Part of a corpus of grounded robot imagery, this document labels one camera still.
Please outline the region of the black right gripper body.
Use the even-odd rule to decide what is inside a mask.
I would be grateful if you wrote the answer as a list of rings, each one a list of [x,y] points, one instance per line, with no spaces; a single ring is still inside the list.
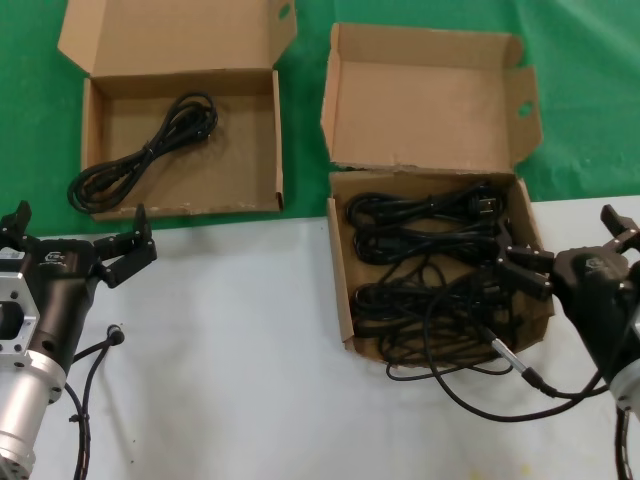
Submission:
[[[557,254],[553,293],[605,382],[639,359],[631,319],[639,308],[639,277],[621,254],[585,247]]]

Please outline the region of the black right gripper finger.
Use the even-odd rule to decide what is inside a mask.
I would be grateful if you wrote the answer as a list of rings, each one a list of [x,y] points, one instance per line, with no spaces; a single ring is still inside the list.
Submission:
[[[606,204],[602,207],[600,220],[611,234],[612,239],[602,246],[606,257],[622,256],[628,250],[639,251],[639,226],[626,216]]]
[[[496,224],[496,273],[509,287],[536,300],[548,300],[553,292],[550,280],[553,253],[513,243],[508,220]]]

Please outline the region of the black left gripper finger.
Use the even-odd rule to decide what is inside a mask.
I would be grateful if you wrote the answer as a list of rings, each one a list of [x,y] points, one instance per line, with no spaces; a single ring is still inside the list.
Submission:
[[[136,208],[130,232],[104,237],[93,242],[98,263],[96,275],[116,288],[157,259],[152,228],[143,204]]]
[[[25,200],[19,202],[13,213],[1,218],[1,248],[23,250],[27,244],[27,226],[31,220],[32,211]]]

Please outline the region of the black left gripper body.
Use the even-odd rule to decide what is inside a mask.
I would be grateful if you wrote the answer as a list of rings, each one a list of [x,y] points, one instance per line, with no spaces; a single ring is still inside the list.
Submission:
[[[98,256],[87,240],[24,239],[38,311],[28,349],[69,368],[93,304]]]

